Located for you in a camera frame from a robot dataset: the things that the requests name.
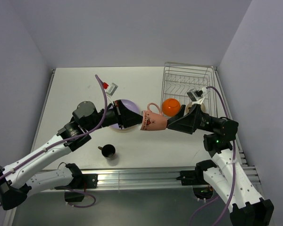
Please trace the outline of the beige ceramic bowl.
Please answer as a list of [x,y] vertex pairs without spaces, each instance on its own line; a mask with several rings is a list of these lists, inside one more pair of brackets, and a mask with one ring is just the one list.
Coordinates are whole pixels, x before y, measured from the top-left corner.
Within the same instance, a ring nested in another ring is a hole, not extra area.
[[[196,102],[190,102],[186,107],[185,107],[185,112],[184,114],[188,114],[190,112],[190,110],[192,109],[192,107],[196,104]],[[205,104],[202,103],[200,105],[200,109],[203,113],[206,113],[206,107],[205,107]]]

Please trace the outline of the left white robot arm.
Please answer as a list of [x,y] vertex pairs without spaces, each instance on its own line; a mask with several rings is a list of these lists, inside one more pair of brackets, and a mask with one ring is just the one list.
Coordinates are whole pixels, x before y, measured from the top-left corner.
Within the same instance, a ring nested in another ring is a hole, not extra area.
[[55,160],[68,155],[90,141],[90,132],[117,124],[125,129],[142,122],[142,116],[129,110],[121,100],[97,111],[93,102],[81,102],[72,118],[48,142],[26,157],[0,166],[0,207],[13,209],[29,196],[51,188],[77,188],[83,174],[74,163],[52,172],[41,173]]

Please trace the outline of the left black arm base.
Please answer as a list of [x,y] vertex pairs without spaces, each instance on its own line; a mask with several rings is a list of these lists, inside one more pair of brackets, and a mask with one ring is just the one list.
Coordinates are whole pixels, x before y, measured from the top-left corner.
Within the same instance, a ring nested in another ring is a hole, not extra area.
[[[70,188],[72,190],[80,190],[85,193],[88,189],[97,188],[97,183],[98,174],[83,174],[81,181],[77,185],[68,185],[66,186],[66,188]],[[82,202],[85,197],[86,195],[84,194],[69,190],[66,190],[64,193],[65,201],[73,204]]]

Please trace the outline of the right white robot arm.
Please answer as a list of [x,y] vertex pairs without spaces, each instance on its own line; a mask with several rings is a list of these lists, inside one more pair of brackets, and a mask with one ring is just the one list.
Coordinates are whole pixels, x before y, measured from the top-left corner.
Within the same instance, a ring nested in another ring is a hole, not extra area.
[[168,119],[167,128],[187,134],[200,129],[204,148],[210,159],[195,167],[197,182],[208,183],[224,201],[234,226],[267,226],[271,221],[274,205],[264,199],[249,180],[234,154],[238,122],[226,117],[213,117],[193,104],[189,112],[182,105],[179,112]]

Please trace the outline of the pink coffee mug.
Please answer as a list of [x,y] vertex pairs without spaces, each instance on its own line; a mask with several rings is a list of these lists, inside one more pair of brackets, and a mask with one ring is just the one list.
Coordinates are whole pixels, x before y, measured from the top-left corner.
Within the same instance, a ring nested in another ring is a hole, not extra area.
[[[153,112],[150,107],[155,106],[158,113]],[[167,129],[167,118],[156,103],[149,103],[147,110],[142,111],[142,122],[139,125],[140,131],[159,131]]]

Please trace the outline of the dark brown mug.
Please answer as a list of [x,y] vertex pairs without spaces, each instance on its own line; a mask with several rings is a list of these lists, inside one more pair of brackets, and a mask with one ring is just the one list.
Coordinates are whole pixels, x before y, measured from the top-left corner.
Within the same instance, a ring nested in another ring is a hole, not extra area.
[[102,156],[109,161],[112,161],[117,158],[116,148],[111,144],[106,144],[104,146],[98,146],[98,149],[101,151]]

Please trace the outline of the orange white bowl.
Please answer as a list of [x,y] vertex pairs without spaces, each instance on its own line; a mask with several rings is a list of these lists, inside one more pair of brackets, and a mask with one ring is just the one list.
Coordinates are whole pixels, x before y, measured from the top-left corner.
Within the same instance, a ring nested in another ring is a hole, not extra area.
[[169,117],[175,116],[179,112],[180,108],[180,102],[174,98],[168,98],[162,104],[163,114]]

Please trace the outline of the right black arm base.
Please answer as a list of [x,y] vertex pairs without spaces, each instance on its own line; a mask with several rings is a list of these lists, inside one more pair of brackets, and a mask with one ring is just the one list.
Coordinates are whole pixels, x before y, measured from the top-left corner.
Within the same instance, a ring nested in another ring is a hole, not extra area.
[[191,186],[193,194],[197,199],[206,201],[213,196],[213,188],[201,177],[197,175],[194,170],[182,170],[176,180],[181,182],[182,186]]

